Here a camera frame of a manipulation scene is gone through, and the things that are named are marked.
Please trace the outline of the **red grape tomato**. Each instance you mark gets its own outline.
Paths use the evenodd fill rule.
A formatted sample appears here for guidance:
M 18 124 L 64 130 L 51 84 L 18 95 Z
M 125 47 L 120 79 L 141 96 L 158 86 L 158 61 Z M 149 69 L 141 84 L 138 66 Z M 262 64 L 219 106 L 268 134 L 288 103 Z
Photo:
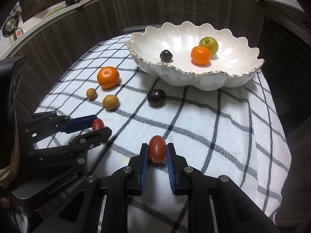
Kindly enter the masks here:
M 149 141 L 149 157 L 154 163 L 161 163 L 166 157 L 166 142 L 159 136 L 153 136 Z
M 100 118 L 96 118 L 92 123 L 92 130 L 99 130 L 104 128 L 104 122 Z

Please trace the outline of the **dark plum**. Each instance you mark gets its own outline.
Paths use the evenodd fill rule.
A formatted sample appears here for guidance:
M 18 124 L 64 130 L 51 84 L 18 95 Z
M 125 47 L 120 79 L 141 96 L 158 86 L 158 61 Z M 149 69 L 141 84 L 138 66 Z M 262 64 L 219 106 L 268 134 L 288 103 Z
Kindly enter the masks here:
M 166 93 L 161 89 L 151 89 L 147 93 L 147 101 L 152 106 L 161 105 L 166 99 Z
M 168 50 L 163 50 L 161 53 L 160 53 L 160 59 L 164 62 L 169 62 L 171 61 L 173 55 L 170 51 Z

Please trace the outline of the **small round tan longan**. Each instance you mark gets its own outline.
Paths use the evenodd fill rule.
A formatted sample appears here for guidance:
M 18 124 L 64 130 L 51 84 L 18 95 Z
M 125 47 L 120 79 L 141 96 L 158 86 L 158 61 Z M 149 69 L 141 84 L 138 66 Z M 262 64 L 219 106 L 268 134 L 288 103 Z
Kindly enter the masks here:
M 89 88 L 86 92 L 86 96 L 89 100 L 94 100 L 97 97 L 97 92 L 94 88 Z

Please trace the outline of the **larger tan longan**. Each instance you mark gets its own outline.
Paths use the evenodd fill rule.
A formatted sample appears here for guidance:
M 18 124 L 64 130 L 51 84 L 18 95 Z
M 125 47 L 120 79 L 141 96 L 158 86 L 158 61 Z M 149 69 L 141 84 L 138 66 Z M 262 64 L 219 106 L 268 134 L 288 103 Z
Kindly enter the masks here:
M 102 101 L 106 110 L 114 110 L 119 106 L 119 99 L 116 95 L 106 95 Z

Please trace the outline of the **white checkered cloth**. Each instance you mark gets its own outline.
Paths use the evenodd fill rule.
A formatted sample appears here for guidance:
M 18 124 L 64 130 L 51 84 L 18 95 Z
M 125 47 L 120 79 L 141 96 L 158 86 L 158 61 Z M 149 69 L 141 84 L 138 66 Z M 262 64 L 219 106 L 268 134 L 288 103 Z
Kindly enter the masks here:
M 122 35 L 96 44 L 57 81 L 37 111 L 72 118 L 95 114 L 112 129 L 108 142 L 89 151 L 89 171 L 99 178 L 127 165 L 143 143 L 159 135 L 205 175 L 229 176 L 275 219 L 292 157 L 262 72 L 236 88 L 174 87 L 136 66 L 125 46 L 130 38 Z M 107 66 L 120 74 L 118 84 L 108 89 L 97 81 Z M 87 98 L 89 88 L 96 90 L 96 99 Z M 151 89 L 165 91 L 161 105 L 148 103 Z M 106 95 L 118 97 L 116 109 L 103 107 Z

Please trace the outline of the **large orange on cloth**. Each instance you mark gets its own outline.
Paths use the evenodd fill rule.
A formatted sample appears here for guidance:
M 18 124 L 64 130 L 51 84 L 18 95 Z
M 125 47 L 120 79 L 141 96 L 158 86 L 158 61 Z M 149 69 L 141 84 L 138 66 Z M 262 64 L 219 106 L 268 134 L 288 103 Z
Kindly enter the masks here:
M 115 67 L 107 66 L 101 68 L 97 74 L 98 84 L 103 88 L 113 88 L 119 82 L 120 74 Z

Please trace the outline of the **dark plum on cloth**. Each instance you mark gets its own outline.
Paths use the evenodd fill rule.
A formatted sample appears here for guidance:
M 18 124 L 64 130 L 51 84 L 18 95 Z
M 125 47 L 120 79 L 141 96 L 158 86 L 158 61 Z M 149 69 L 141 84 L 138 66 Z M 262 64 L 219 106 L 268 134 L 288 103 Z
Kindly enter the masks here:
M 161 105 L 166 99 L 166 93 L 161 89 L 151 89 L 147 93 L 147 101 L 152 106 Z

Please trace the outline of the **black wok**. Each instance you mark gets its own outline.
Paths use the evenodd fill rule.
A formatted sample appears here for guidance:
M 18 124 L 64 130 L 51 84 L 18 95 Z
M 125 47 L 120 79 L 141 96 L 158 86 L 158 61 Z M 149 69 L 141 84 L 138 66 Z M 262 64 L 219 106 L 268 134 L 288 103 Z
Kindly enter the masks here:
M 4 37 L 10 37 L 17 30 L 19 25 L 19 16 L 20 13 L 15 13 L 8 16 L 8 19 L 5 21 L 2 27 L 2 35 Z

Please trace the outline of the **white scalloped ceramic bowl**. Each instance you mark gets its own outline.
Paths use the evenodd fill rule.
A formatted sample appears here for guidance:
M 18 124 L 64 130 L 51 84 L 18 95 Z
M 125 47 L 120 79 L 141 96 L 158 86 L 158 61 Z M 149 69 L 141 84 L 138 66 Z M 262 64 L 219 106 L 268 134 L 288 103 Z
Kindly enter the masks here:
M 125 44 L 145 73 L 172 86 L 204 91 L 239 87 L 264 64 L 259 48 L 250 47 L 246 37 L 234 37 L 228 28 L 217 30 L 209 23 L 148 26 L 143 33 L 132 33 Z

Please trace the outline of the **small orange in bowl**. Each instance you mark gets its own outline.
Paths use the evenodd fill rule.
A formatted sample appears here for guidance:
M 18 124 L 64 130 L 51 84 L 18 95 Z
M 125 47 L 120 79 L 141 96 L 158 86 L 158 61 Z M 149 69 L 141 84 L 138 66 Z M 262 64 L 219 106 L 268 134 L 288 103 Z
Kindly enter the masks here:
M 211 52 L 203 46 L 196 46 L 191 50 L 191 60 L 200 66 L 207 65 L 211 60 Z

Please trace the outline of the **green apple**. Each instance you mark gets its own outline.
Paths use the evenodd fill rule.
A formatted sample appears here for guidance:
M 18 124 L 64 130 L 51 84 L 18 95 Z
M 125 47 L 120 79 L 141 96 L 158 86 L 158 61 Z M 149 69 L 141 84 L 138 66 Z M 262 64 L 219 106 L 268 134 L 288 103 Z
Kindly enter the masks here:
M 218 42 L 213 37 L 210 36 L 202 38 L 199 42 L 199 46 L 203 46 L 209 49 L 212 56 L 217 54 L 219 49 Z

